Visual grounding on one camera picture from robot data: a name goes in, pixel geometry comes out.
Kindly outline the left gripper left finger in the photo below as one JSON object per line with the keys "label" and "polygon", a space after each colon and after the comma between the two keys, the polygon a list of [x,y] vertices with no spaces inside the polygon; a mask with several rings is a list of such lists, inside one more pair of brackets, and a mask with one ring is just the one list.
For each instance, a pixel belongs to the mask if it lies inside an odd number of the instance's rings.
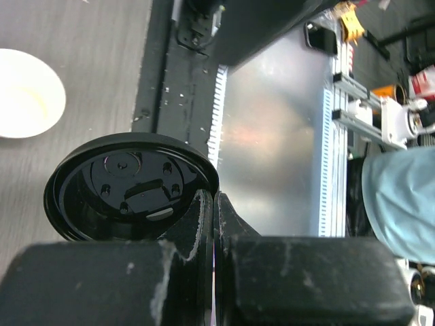
{"label": "left gripper left finger", "polygon": [[213,198],[198,190],[186,213],[162,234],[162,280],[150,300],[156,325],[209,325],[212,311]]}

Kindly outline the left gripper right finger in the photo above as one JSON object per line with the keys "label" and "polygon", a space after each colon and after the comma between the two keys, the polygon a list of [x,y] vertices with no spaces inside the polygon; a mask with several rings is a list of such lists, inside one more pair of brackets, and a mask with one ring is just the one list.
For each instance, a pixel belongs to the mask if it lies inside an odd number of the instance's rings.
{"label": "left gripper right finger", "polygon": [[231,325],[235,306],[234,267],[231,239],[240,236],[259,236],[235,211],[229,197],[217,192],[214,198],[214,290],[217,325]]}

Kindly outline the black plastic cup lid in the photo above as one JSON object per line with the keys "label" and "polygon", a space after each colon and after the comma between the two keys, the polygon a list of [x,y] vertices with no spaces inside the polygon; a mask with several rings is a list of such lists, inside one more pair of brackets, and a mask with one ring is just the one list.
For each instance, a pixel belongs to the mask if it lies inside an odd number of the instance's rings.
{"label": "black plastic cup lid", "polygon": [[70,241],[152,240],[219,177],[205,155],[177,139],[123,132],[74,149],[46,183],[43,207]]}

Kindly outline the brown paper cup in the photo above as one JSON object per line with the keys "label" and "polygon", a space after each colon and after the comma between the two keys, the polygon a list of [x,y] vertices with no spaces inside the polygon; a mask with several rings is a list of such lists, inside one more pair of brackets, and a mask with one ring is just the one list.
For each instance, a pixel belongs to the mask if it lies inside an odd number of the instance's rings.
{"label": "brown paper cup", "polygon": [[1,49],[1,137],[25,139],[57,124],[66,106],[57,73],[44,61],[13,49]]}

